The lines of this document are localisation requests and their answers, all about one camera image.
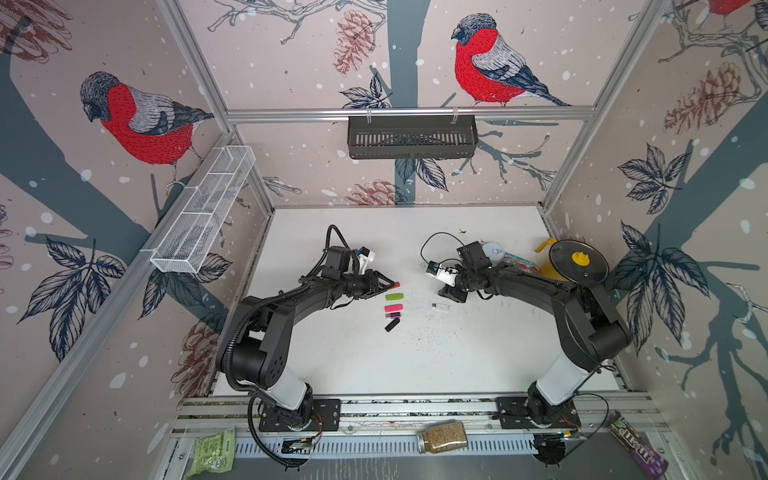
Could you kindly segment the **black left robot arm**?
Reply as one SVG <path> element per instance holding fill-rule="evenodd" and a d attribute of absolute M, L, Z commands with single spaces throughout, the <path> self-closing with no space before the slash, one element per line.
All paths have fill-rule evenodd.
<path fill-rule="evenodd" d="M 311 423 L 324 427 L 323 418 L 314 410 L 312 387 L 287 367 L 293 328 L 315 312 L 338 309 L 336 301 L 342 297 L 350 302 L 367 300 L 397 288 L 398 282 L 362 266 L 360 257 L 368 254 L 365 247 L 351 248 L 340 229 L 329 225 L 323 253 L 300 277 L 299 286 L 265 298 L 244 298 L 222 332 L 216 369 L 230 388 L 247 394 L 251 437 L 286 471 L 298 471 L 307 461 L 272 451 L 259 437 L 255 416 L 269 408 L 289 429 L 301 430 Z"/>

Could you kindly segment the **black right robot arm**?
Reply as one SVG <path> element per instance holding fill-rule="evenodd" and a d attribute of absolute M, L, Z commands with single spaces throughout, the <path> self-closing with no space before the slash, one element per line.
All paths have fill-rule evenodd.
<path fill-rule="evenodd" d="M 429 261 L 426 273 L 443 283 L 439 295 L 464 303 L 471 292 L 509 297 L 550 313 L 561 352 L 527 391 L 530 421 L 548 427 L 561 416 L 583 384 L 631 342 L 627 323 L 608 298 L 605 257 L 579 240 L 558 240 L 548 253 L 556 278 L 515 265 L 494 265 L 478 242 L 457 249 L 458 264 Z"/>

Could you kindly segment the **black usb drive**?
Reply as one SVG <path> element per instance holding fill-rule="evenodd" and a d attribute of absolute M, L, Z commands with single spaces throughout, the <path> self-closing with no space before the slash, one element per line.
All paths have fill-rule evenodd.
<path fill-rule="evenodd" d="M 400 318 L 394 318 L 392 319 L 385 327 L 386 332 L 391 332 L 399 323 L 401 322 Z"/>

